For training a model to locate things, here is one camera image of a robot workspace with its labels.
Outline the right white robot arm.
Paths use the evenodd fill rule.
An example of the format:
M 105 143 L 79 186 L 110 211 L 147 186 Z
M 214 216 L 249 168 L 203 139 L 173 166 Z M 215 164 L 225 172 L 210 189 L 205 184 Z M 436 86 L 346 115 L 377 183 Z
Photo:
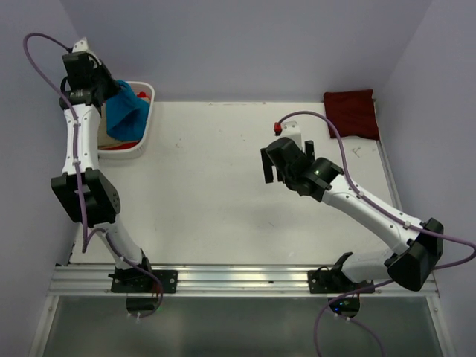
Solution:
M 265 182 L 282 182 L 300 196 L 345 213 L 387 247 L 362 254 L 347 252 L 332 267 L 309 271 L 310 292 L 344 293 L 361 288 L 374 292 L 374 280 L 393 280 L 418 292 L 443 254 L 443 225 L 433 218 L 423 222 L 373 197 L 374 202 L 399 218 L 394 222 L 364 201 L 366 192 L 356 193 L 348 185 L 341 167 L 326 158 L 315 158 L 313 149 L 312 141 L 300 149 L 290 138 L 279 138 L 262 148 Z

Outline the blue t shirt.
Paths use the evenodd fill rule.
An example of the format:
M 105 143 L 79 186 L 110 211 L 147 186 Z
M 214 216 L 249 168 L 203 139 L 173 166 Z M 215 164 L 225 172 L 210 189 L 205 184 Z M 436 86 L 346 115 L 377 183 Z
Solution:
M 149 104 L 137 96 L 130 84 L 118 80 L 120 91 L 106 102 L 106 132 L 118 141 L 140 141 L 144 136 Z

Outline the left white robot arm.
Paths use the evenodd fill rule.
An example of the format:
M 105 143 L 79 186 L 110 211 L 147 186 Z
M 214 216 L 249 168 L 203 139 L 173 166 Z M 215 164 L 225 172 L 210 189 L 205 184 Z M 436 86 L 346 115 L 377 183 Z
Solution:
M 59 105 L 67 124 L 67 149 L 60 176 L 51 188 L 73 222 L 82 227 L 81 250 L 99 236 L 115 261 L 113 292 L 159 292 L 144 251 L 135 244 L 120 219 L 121 202 L 115 186 L 100 171 L 97 134 L 103 104 L 120 91 L 117 81 L 88 51 L 62 58 L 66 77 L 59 88 Z

